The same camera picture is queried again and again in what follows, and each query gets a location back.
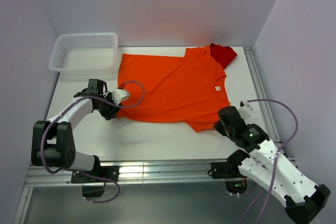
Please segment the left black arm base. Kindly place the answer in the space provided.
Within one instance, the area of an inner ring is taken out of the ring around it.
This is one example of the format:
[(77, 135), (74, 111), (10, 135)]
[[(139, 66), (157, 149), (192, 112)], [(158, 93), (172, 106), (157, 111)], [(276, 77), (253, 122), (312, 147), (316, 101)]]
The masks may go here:
[(115, 199), (121, 191), (118, 184), (119, 166), (102, 166), (97, 173), (72, 172), (70, 182), (82, 185), (82, 196), (85, 199), (98, 201), (107, 192), (107, 183), (116, 185), (117, 191), (112, 199)]

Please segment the orange t-shirt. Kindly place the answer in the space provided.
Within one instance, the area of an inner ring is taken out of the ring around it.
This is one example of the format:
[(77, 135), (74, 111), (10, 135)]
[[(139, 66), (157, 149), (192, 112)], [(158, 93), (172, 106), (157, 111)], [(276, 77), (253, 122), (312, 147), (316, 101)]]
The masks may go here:
[(210, 130), (217, 112), (230, 105), (225, 79), (210, 46), (187, 48), (184, 57), (123, 54), (118, 84), (125, 85), (130, 97), (118, 117)]

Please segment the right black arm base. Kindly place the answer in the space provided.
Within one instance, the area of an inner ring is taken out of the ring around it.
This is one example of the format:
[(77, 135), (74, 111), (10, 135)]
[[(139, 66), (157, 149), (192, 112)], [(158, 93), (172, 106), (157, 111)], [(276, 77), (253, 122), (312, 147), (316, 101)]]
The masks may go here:
[(233, 194), (242, 194), (247, 190), (247, 179), (231, 162), (212, 162), (207, 175), (212, 179), (223, 179), (225, 188)]

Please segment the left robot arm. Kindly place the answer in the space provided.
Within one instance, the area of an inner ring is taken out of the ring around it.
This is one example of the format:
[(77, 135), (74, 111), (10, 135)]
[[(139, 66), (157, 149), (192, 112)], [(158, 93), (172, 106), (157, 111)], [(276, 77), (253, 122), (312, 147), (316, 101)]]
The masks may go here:
[(52, 174), (62, 169), (83, 171), (89, 181), (98, 181), (102, 176), (99, 157), (76, 150), (73, 130), (93, 111), (106, 120), (114, 119), (129, 96), (123, 88), (109, 92), (106, 82), (90, 79), (88, 86), (76, 93), (65, 109), (47, 121), (34, 124), (32, 165), (43, 166)]

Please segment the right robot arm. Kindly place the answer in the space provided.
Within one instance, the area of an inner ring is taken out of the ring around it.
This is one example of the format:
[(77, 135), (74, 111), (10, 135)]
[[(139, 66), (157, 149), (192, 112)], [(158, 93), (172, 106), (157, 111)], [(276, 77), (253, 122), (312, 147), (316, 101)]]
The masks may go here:
[(310, 223), (325, 207), (330, 189), (306, 177), (256, 124), (246, 124), (234, 106), (218, 112), (215, 129), (238, 146), (223, 163), (211, 164), (214, 179), (247, 177), (284, 206), (295, 223)]

